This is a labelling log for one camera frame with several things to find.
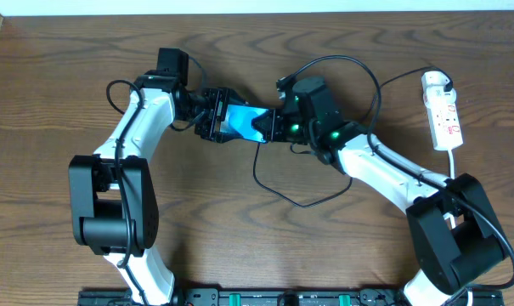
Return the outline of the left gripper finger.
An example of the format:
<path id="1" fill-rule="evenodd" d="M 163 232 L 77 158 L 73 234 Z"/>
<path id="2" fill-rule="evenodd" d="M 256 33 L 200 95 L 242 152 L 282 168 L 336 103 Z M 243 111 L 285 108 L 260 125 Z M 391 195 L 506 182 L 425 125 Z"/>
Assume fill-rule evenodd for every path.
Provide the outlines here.
<path id="1" fill-rule="evenodd" d="M 219 144 L 224 144 L 231 140 L 236 140 L 236 139 L 245 140 L 245 138 L 238 132 L 233 132 L 233 133 L 217 132 L 216 133 L 216 142 Z"/>
<path id="2" fill-rule="evenodd" d="M 238 93 L 236 93 L 233 89 L 229 88 L 227 90 L 227 104 L 248 106 L 249 102 Z"/>

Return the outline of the blue Samsung Galaxy smartphone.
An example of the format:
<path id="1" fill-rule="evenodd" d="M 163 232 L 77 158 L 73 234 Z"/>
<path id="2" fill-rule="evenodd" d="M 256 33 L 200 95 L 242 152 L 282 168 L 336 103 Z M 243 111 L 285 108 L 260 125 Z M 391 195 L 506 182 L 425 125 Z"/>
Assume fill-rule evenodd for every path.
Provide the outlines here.
<path id="1" fill-rule="evenodd" d="M 226 117 L 221 122 L 219 132 L 245 140 L 264 143 L 263 134 L 258 132 L 251 122 L 267 111 L 267 109 L 247 105 L 228 105 Z"/>

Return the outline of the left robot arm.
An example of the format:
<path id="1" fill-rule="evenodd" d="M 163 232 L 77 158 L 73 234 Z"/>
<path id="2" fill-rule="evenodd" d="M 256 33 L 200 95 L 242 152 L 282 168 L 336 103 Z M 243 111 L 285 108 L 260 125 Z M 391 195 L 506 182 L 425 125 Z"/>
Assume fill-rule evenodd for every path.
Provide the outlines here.
<path id="1" fill-rule="evenodd" d="M 139 305 L 179 305 L 174 273 L 155 239 L 159 211 L 149 163 L 162 134 L 176 120 L 212 131 L 230 104 L 246 105 L 230 88 L 186 88 L 191 57 L 160 48 L 154 70 L 128 82 L 128 106 L 111 136 L 91 155 L 76 155 L 69 169 L 76 242 L 116 266 Z"/>

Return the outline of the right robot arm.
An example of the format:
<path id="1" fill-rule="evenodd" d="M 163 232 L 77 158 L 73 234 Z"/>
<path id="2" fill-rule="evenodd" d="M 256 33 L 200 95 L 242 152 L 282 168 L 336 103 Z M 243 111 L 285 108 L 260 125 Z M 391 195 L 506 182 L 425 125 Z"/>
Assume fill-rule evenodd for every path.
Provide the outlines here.
<path id="1" fill-rule="evenodd" d="M 387 148 L 370 130 L 343 118 L 321 77 L 281 79 L 281 109 L 251 126 L 267 142 L 309 145 L 325 164 L 360 180 L 401 210 L 420 269 L 404 286 L 412 305 L 444 305 L 511 256 L 511 245 L 480 182 L 419 167 Z"/>

